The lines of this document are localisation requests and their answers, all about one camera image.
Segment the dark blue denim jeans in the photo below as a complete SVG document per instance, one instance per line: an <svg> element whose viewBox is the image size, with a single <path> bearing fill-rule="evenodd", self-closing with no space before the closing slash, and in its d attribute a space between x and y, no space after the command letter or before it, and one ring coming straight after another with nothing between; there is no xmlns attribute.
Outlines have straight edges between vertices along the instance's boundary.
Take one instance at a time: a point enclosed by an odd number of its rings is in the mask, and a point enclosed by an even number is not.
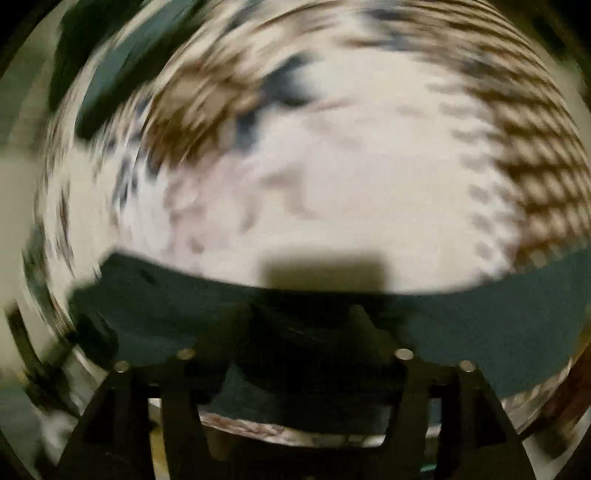
<svg viewBox="0 0 591 480"><path fill-rule="evenodd" d="M473 289L402 295L290 291L200 279L115 253L68 306L101 367L163 362L184 348L228 371L215 390L185 373L202 415L325 435L381 435L404 384L386 349L474 362L500 397L545 382L575 350L590 302L580 250Z"/></svg>

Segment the brown checkered bed sheet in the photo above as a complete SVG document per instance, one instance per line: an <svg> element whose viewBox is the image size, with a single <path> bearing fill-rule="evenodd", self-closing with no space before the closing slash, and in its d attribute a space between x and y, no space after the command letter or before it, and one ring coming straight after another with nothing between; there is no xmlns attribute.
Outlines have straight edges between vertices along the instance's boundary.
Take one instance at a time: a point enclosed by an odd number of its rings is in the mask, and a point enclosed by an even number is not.
<svg viewBox="0 0 591 480"><path fill-rule="evenodd" d="M590 167L579 130L550 72L522 32L489 1L370 1L368 16L394 50L441 79L455 139L486 145L517 212L499 239L514 271L540 268L590 245Z"/></svg>

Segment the floral white bed quilt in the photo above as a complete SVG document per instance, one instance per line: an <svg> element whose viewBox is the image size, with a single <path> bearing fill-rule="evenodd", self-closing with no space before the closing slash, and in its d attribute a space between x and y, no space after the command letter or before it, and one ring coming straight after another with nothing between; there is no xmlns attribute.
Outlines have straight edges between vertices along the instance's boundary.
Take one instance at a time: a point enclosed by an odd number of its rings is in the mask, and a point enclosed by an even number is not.
<svg viewBox="0 0 591 480"><path fill-rule="evenodd" d="M124 253L252 287L462 290L511 274L515 205L455 139L441 79L387 46L370 1L212 1L89 141L47 135L32 288L63 300Z"/></svg>

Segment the folded blue jeans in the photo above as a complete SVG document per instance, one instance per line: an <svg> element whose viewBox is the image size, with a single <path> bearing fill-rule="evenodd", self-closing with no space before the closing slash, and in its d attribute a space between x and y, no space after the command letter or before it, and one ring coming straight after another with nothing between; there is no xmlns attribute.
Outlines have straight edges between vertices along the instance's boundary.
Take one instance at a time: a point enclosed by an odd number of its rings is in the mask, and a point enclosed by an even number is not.
<svg viewBox="0 0 591 480"><path fill-rule="evenodd" d="M68 129L91 140L140 86L155 78L202 24L205 1L78 1L64 14L50 81L47 134L58 129L81 72L102 52Z"/></svg>

